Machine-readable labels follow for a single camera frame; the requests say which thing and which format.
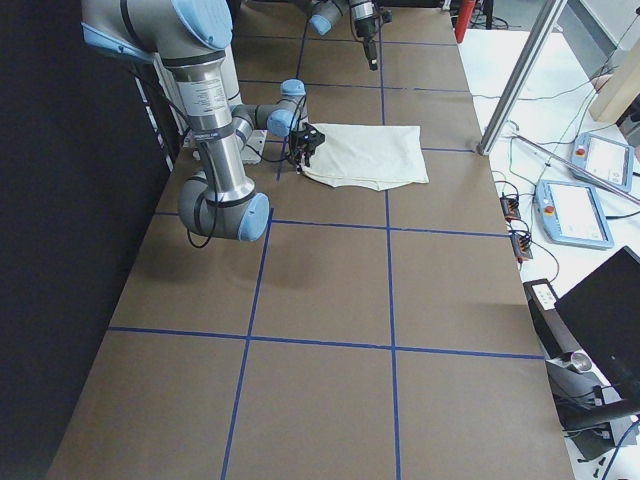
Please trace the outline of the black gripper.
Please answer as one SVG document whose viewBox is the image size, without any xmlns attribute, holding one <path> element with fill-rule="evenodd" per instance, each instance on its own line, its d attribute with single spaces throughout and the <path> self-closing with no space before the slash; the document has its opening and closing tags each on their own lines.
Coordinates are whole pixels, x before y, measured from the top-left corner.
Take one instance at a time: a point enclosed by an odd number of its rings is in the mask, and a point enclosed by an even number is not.
<svg viewBox="0 0 640 480">
<path fill-rule="evenodd" d="M 315 131 L 292 132 L 288 139 L 289 163 L 295 165 L 298 175 L 304 173 L 304 165 L 310 164 L 310 158 L 315 153 Z"/>
<path fill-rule="evenodd" d="M 373 40 L 376 34 L 376 20 L 374 16 L 355 18 L 353 20 L 355 36 L 363 41 L 363 50 L 370 70 L 378 69 L 378 51 Z"/>
</svg>

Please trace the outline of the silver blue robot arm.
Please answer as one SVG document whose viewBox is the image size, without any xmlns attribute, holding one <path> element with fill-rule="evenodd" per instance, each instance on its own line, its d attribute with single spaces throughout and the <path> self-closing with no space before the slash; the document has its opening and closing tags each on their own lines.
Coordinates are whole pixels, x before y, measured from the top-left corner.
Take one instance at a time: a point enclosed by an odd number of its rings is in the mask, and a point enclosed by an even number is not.
<svg viewBox="0 0 640 480">
<path fill-rule="evenodd" d="M 309 134 L 303 82 L 283 82 L 274 105 L 229 103 L 222 65 L 232 18 L 224 1 L 85 1 L 82 27 L 85 42 L 104 55 L 145 63 L 159 58 L 171 72 L 202 164 L 179 197 L 187 230 L 257 240 L 270 204 L 246 175 L 241 152 L 256 130 L 290 139 Z"/>
<path fill-rule="evenodd" d="M 328 34 L 341 19 L 348 18 L 351 35 L 362 46 L 369 69 L 379 69 L 376 39 L 383 21 L 374 1 L 301 0 L 293 4 L 320 36 Z"/>
</svg>

